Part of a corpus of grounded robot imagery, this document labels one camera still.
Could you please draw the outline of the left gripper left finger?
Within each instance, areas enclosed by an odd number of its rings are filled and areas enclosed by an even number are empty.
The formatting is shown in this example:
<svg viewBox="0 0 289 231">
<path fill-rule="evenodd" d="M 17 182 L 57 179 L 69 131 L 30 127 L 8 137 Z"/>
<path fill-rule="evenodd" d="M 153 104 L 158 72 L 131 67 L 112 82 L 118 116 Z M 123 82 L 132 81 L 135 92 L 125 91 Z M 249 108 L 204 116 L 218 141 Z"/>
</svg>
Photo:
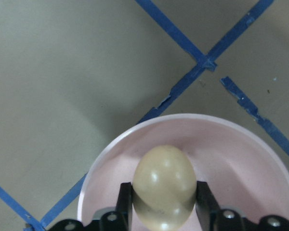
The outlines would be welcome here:
<svg viewBox="0 0 289 231">
<path fill-rule="evenodd" d="M 94 231 L 131 231 L 132 225 L 132 184 L 120 185 L 115 207 L 97 210 L 92 218 Z"/>
</svg>

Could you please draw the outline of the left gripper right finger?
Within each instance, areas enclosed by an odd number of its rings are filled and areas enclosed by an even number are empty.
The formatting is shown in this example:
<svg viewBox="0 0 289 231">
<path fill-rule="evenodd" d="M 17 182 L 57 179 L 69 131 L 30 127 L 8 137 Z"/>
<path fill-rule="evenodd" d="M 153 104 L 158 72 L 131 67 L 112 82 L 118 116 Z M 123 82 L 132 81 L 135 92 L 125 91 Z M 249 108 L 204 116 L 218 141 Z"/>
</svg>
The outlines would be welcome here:
<svg viewBox="0 0 289 231">
<path fill-rule="evenodd" d="M 195 210 L 203 231 L 245 230 L 241 215 L 233 209 L 222 208 L 205 181 L 197 181 Z"/>
</svg>

